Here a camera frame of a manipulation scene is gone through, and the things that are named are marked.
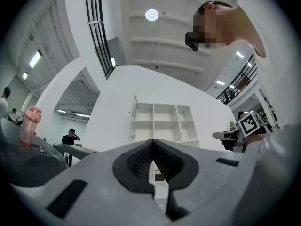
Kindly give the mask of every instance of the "white bookshelf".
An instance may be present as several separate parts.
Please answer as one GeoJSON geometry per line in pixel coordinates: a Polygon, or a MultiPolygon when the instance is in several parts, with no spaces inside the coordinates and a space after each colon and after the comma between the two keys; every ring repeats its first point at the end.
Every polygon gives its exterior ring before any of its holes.
{"type": "Polygon", "coordinates": [[[147,139],[199,147],[189,106],[137,103],[135,142],[147,139]]]}

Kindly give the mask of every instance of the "water bottle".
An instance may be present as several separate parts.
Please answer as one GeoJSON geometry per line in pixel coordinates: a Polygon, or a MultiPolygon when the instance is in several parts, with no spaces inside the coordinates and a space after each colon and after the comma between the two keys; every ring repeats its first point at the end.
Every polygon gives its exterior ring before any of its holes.
{"type": "Polygon", "coordinates": [[[34,131],[37,124],[41,121],[42,111],[35,107],[29,107],[25,112],[24,121],[19,135],[19,142],[23,145],[30,145],[31,138],[34,135],[34,131]]]}

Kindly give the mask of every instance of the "ceiling light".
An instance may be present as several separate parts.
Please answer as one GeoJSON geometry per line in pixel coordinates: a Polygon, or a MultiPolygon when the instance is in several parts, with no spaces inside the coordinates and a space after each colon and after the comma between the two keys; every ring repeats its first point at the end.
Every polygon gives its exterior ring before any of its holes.
{"type": "Polygon", "coordinates": [[[38,62],[38,60],[39,60],[41,57],[42,57],[42,53],[41,53],[40,50],[38,50],[38,51],[34,54],[32,60],[29,62],[29,65],[31,66],[31,68],[33,68],[33,67],[35,66],[35,64],[38,62]]]}
{"type": "Polygon", "coordinates": [[[90,117],[90,115],[77,114],[78,116],[90,117]]]}
{"type": "Polygon", "coordinates": [[[237,54],[239,57],[244,58],[244,56],[243,56],[241,53],[239,53],[238,51],[236,51],[236,54],[237,54]]]}
{"type": "Polygon", "coordinates": [[[23,74],[23,79],[26,80],[27,76],[28,76],[28,73],[24,72],[24,74],[23,74]]]}
{"type": "Polygon", "coordinates": [[[114,58],[111,58],[111,61],[112,61],[112,64],[113,64],[113,68],[116,66],[115,64],[115,59],[114,58]]]}
{"type": "Polygon", "coordinates": [[[149,21],[156,21],[159,17],[159,13],[157,12],[157,10],[150,9],[146,11],[145,17],[149,21]]]}
{"type": "Polygon", "coordinates": [[[220,82],[220,81],[217,81],[216,83],[218,83],[220,85],[224,85],[225,84],[224,82],[220,82]]]}

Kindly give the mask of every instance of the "black railing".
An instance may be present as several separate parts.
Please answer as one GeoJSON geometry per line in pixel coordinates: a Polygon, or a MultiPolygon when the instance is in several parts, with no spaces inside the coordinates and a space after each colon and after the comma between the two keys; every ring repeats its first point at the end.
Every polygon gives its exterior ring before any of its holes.
{"type": "Polygon", "coordinates": [[[216,99],[224,104],[229,103],[252,81],[252,79],[254,79],[256,75],[256,62],[254,54],[252,54],[243,69],[216,99]]]}
{"type": "Polygon", "coordinates": [[[99,62],[103,68],[104,75],[108,76],[113,71],[109,46],[105,36],[103,25],[102,0],[86,0],[88,26],[91,31],[92,40],[99,62]]]}

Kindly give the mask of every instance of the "round ceiling light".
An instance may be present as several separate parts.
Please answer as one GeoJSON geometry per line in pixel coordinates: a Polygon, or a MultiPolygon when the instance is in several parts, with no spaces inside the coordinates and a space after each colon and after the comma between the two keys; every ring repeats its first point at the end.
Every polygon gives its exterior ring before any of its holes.
{"type": "Polygon", "coordinates": [[[156,21],[159,17],[159,13],[157,12],[157,10],[150,9],[146,11],[145,17],[149,21],[156,21]]]}

